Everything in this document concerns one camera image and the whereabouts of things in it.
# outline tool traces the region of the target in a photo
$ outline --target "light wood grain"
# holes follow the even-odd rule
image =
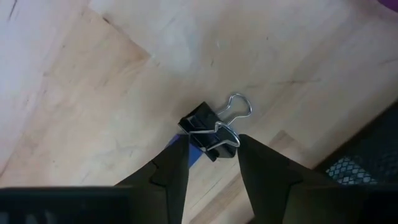
[[[0,170],[35,108],[74,20],[88,1],[0,1]]]
[[[237,128],[266,144],[287,133],[300,149],[281,152],[308,167],[397,98],[398,18],[376,1],[94,0],[90,6],[162,69],[194,86],[187,98],[220,105],[232,91],[247,95],[254,114]],[[223,220],[212,208],[233,197],[220,192],[229,192],[236,164],[206,158],[195,164],[185,222]]]
[[[373,0],[31,4],[0,2],[2,186],[113,185],[234,91],[239,132],[313,167],[398,97],[398,14]],[[202,156],[183,222],[252,216],[237,158]]]

